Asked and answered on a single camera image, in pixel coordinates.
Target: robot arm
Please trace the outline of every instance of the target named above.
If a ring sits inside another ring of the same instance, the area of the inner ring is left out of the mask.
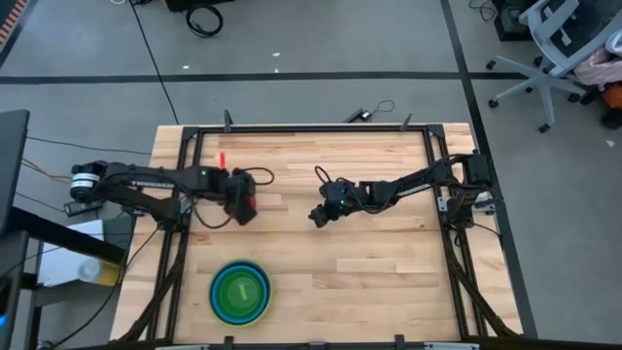
[[[451,167],[460,164],[463,167],[465,179],[459,182],[453,175]],[[453,155],[443,158],[430,167],[419,170],[392,182],[373,181],[355,183],[344,178],[332,181],[329,177],[320,186],[320,194],[325,199],[324,204],[318,205],[311,211],[312,219],[318,228],[328,221],[336,221],[342,216],[348,216],[358,211],[369,214],[378,214],[409,195],[419,193],[434,186],[446,186],[457,190],[457,195],[448,202],[446,213],[447,224],[454,227],[472,227],[471,206],[480,193],[486,192],[492,186],[492,177],[489,171],[488,158],[481,155]]]
[[[193,166],[183,170],[126,165],[96,161],[74,165],[71,197],[80,202],[109,200],[151,214],[162,228],[179,229],[186,208],[176,198],[158,199],[143,193],[142,188],[175,187],[191,201],[195,198],[216,201],[240,225],[257,214],[256,182],[248,172],[212,166]]]

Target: wooden table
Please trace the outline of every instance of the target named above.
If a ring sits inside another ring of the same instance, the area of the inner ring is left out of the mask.
[[[448,123],[444,130],[450,154],[473,150],[468,124]],[[158,129],[150,166],[176,167],[181,134],[181,126]],[[419,133],[210,134],[203,140],[200,163],[218,166],[219,152],[225,152],[229,169],[264,166],[274,171],[276,180],[258,187],[259,214],[244,227],[232,222],[210,230],[192,219],[175,343],[222,343],[226,335],[234,335],[236,343],[386,342],[395,334],[404,334],[407,341],[460,338],[432,191],[411,195],[379,215],[356,213],[323,228],[307,219],[323,202],[315,165],[333,179],[393,180],[427,166]],[[440,154],[437,147],[434,153]],[[254,176],[258,182],[268,179],[260,172]],[[212,224],[225,219],[220,207],[205,201],[197,210]],[[495,227],[491,216],[475,214],[475,221]],[[154,228],[151,218],[140,219],[132,250]],[[479,227],[467,235],[480,292],[519,333],[498,237]],[[155,237],[128,270],[111,338],[125,333],[151,298],[161,242],[162,235]],[[241,258],[264,266],[275,291],[258,324],[234,329],[214,319],[207,289],[221,265]],[[472,308],[466,292],[463,295],[469,331],[474,333]],[[163,335],[167,302],[162,303],[158,335]]]

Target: black cable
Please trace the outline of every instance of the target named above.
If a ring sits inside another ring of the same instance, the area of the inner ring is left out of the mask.
[[[484,229],[487,229],[488,231],[490,231],[490,232],[492,232],[492,233],[496,234],[497,236],[501,237],[501,235],[500,235],[497,231],[493,230],[492,228],[485,227],[485,226],[483,226],[483,225],[479,225],[478,223],[473,223],[473,224],[474,224],[475,226],[479,227],[479,228],[484,228]]]
[[[55,349],[57,348],[59,345],[63,344],[64,342],[66,342],[67,340],[71,339],[72,337],[74,337],[76,334],[78,334],[79,332],[81,332],[83,329],[85,329],[88,325],[90,325],[90,323],[99,315],[99,313],[101,313],[101,311],[104,309],[104,307],[106,307],[106,304],[108,303],[108,301],[111,299],[111,297],[113,296],[113,294],[115,293],[115,291],[117,290],[117,288],[121,285],[121,280],[122,278],[125,276],[125,273],[127,272],[127,268],[132,264],[132,262],[134,261],[134,258],[136,258],[136,256],[138,255],[138,253],[140,253],[140,251],[147,245],[147,243],[149,243],[149,241],[154,237],[154,235],[156,235],[157,232],[157,228],[154,230],[154,232],[149,236],[149,238],[147,238],[147,240],[145,241],[145,243],[143,243],[138,250],[136,250],[136,252],[134,253],[134,255],[132,255],[132,257],[129,259],[129,261],[127,262],[127,264],[125,265],[125,267],[119,272],[119,276],[117,277],[117,282],[115,282],[115,285],[113,286],[113,288],[111,288],[110,290],[110,294],[108,294],[108,296],[104,299],[104,302],[101,304],[101,306],[97,309],[97,311],[95,311],[95,313],[80,327],[78,327],[75,331],[69,333],[69,335],[65,336],[64,338],[60,339],[57,343],[55,343],[54,345],[52,345],[51,349]],[[127,255],[129,254],[129,248],[127,249],[127,251],[125,252],[124,255],[124,259],[127,257]]]
[[[55,145],[71,146],[71,147],[77,147],[77,148],[81,148],[81,149],[85,149],[85,150],[92,150],[92,151],[119,152],[119,153],[127,153],[127,154],[133,154],[133,155],[147,155],[147,156],[151,155],[150,153],[147,153],[147,152],[128,151],[128,150],[116,150],[116,149],[101,149],[101,148],[97,148],[97,147],[73,144],[73,143],[70,143],[70,142],[47,140],[47,139],[42,139],[42,138],[34,137],[34,136],[26,136],[26,138],[30,139],[30,140],[46,142],[46,143],[51,143],[51,144],[55,144]]]
[[[315,174],[318,176],[318,179],[320,179],[320,181],[322,181],[322,183],[323,183],[323,184],[325,184],[325,183],[331,183],[331,182],[332,182],[332,180],[330,179],[330,175],[328,175],[328,173],[324,170],[324,168],[323,168],[322,166],[320,166],[320,165],[316,165],[316,166],[313,168],[313,171],[315,171]],[[320,172],[322,172],[322,173],[323,173],[323,174],[327,177],[327,179],[326,179],[326,180],[324,180],[324,178],[322,177],[322,175],[320,175]]]
[[[469,0],[468,7],[473,10],[478,10],[479,15],[482,17],[484,21],[489,21],[491,19],[494,19],[495,16],[497,15],[497,9],[495,8],[495,5],[492,3],[492,0],[486,0],[480,5],[473,5],[474,2],[475,0]]]
[[[240,203],[240,188],[242,186],[240,185],[240,183],[237,184],[237,190],[235,191],[235,202],[233,203],[233,207],[237,208],[237,205]],[[194,208],[194,206],[196,205],[196,202],[194,202],[192,204],[192,208]],[[203,221],[203,218],[198,214],[198,210],[192,210],[192,212],[194,213],[194,215],[196,216],[196,219],[198,219],[198,221],[205,227],[210,228],[210,229],[217,229],[217,228],[224,228],[230,221],[231,221],[231,216],[229,215],[228,218],[226,218],[225,222],[220,224],[220,225],[216,225],[216,226],[211,226],[208,225],[207,223],[205,223],[205,221]]]
[[[250,167],[250,168],[246,168],[246,169],[242,169],[242,171],[255,171],[255,170],[261,170],[261,171],[265,171],[266,173],[268,173],[271,176],[271,179],[263,182],[263,183],[259,183],[259,182],[255,182],[255,185],[257,186],[266,186],[266,185],[270,185],[274,182],[275,176],[274,173],[272,172],[272,170],[268,169],[268,168],[264,168],[262,166],[256,166],[256,167]]]
[[[27,195],[25,195],[25,194],[21,194],[21,193],[19,193],[19,192],[16,192],[16,194],[17,194],[17,195],[19,195],[19,196],[21,196],[21,197],[24,197],[24,198],[26,198],[26,199],[32,200],[32,201],[33,201],[33,202],[35,202],[35,203],[39,203],[39,204],[41,204],[41,205],[45,205],[45,206],[47,206],[48,208],[50,208],[51,210],[55,210],[55,211],[60,212],[60,213],[64,213],[64,212],[65,212],[65,211],[64,211],[64,210],[62,210],[62,209],[58,209],[58,208],[56,208],[56,207],[54,207],[54,206],[49,205],[48,203],[44,203],[44,202],[42,202],[41,200],[38,200],[38,199],[35,199],[35,198],[32,198],[32,197],[29,197],[29,196],[27,196]]]
[[[38,172],[40,174],[48,176],[48,174],[42,173],[39,169],[37,169],[36,167],[34,167],[34,166],[32,166],[32,165],[30,165],[28,163],[22,163],[21,165],[23,165],[23,166],[25,166],[27,168],[30,168],[30,169],[32,169],[32,170],[34,170],[34,171],[36,171],[36,172]],[[51,175],[50,174],[50,177],[55,178],[55,179],[66,179],[66,180],[70,180],[71,179],[71,177],[69,177],[69,176],[62,176],[62,175]]]
[[[166,90],[166,86],[164,85],[164,81],[162,80],[161,74],[159,74],[159,69],[157,68],[156,59],[154,58],[154,53],[152,52],[152,48],[149,46],[149,42],[147,41],[147,36],[145,35],[145,30],[143,29],[143,24],[138,17],[138,13],[136,13],[135,5],[144,5],[150,3],[151,0],[139,0],[136,4],[129,1],[129,6],[132,8],[132,12],[136,17],[136,22],[138,23],[138,28],[140,29],[140,33],[143,35],[143,40],[145,41],[145,46],[147,47],[147,52],[149,52],[149,57],[152,59],[152,63],[154,64],[155,72],[157,73],[157,79],[159,80],[159,84],[162,86],[162,90],[166,95],[166,100],[168,101],[168,105],[171,107],[171,112],[173,112],[173,118],[175,119],[175,123],[179,125],[179,119],[177,118],[177,112],[175,112],[175,107],[173,106],[173,101],[171,101],[171,96],[168,95],[168,90]]]
[[[387,108],[387,109],[381,109],[380,106],[382,106],[384,103],[390,103],[391,107]],[[369,117],[373,117],[374,114],[376,114],[376,112],[393,112],[393,110],[396,108],[396,102],[394,100],[382,100],[380,102],[378,102],[378,105],[376,106],[376,109],[373,110],[373,112],[371,112],[371,114],[369,115]]]
[[[218,27],[214,30],[205,30],[198,23],[192,20],[192,14],[199,9],[207,9],[218,19]],[[199,38],[210,38],[218,34],[223,29],[223,15],[215,7],[207,4],[195,4],[191,6],[186,12],[186,25],[190,28],[190,32]]]

